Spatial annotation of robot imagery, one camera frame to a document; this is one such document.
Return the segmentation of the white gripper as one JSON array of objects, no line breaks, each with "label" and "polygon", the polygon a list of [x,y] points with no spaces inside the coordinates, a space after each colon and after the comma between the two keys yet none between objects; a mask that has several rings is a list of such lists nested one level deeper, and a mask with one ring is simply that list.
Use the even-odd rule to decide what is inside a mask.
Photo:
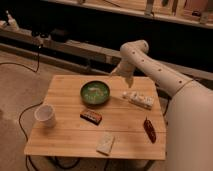
[{"label": "white gripper", "polygon": [[128,60],[126,59],[122,59],[120,61],[120,63],[117,65],[117,68],[113,69],[109,76],[122,76],[125,79],[128,88],[131,88],[133,86],[134,83],[134,78],[133,78],[133,74],[135,71],[135,66],[133,64],[131,64]]}]

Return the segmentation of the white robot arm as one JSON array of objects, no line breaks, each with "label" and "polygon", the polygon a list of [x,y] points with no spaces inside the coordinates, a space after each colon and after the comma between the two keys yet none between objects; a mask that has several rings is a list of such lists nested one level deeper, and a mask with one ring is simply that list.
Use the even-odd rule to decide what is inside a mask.
[{"label": "white robot arm", "polygon": [[166,112],[166,171],[213,171],[213,90],[150,58],[144,40],[123,44],[112,71],[133,84],[140,69],[171,97]]}]

